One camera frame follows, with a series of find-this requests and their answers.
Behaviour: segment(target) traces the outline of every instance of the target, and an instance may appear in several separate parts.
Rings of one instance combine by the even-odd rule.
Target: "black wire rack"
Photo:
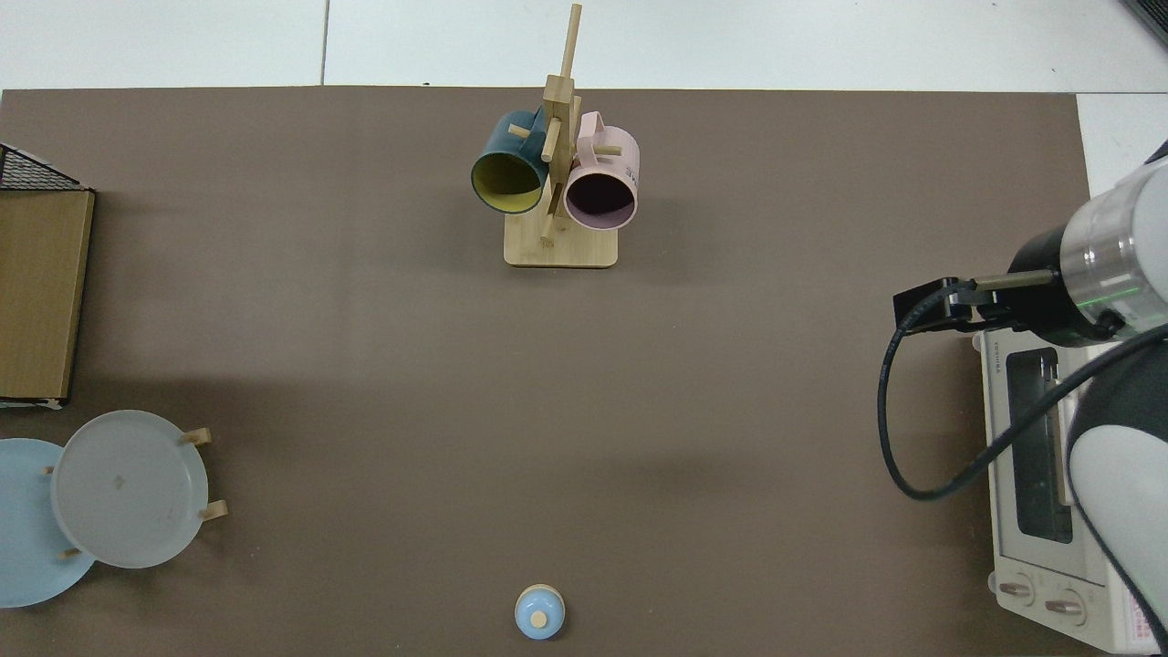
[[[0,191],[7,189],[71,192],[89,187],[23,151],[0,144]]]

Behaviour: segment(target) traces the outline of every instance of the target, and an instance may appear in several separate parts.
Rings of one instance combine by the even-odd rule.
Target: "toaster oven window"
[[[1034,404],[1058,381],[1058,354],[1047,347],[1017,352],[1006,358],[1010,422]],[[1058,500],[1056,441],[1058,409],[1034,422],[1014,441],[1014,499],[1018,530],[1031,537],[1071,542],[1071,507]]]

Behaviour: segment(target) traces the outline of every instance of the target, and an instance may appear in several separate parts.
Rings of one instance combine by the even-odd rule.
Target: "plate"
[[[65,537],[98,561],[148,568],[199,533],[207,470],[182,431],[144,410],[114,410],[77,429],[53,473]]]
[[[44,602],[77,583],[93,556],[60,554],[72,544],[53,514],[53,478],[61,447],[32,438],[0,440],[0,608]]]

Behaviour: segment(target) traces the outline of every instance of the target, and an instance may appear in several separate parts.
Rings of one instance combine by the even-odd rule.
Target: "pink mug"
[[[579,164],[568,174],[564,208],[585,228],[616,230],[637,214],[641,151],[628,132],[604,125],[600,112],[580,117]]]

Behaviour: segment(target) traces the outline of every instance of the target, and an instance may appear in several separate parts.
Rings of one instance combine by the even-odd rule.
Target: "blue bottle cap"
[[[527,587],[515,602],[515,624],[528,638],[555,636],[564,627],[564,599],[548,585]]]

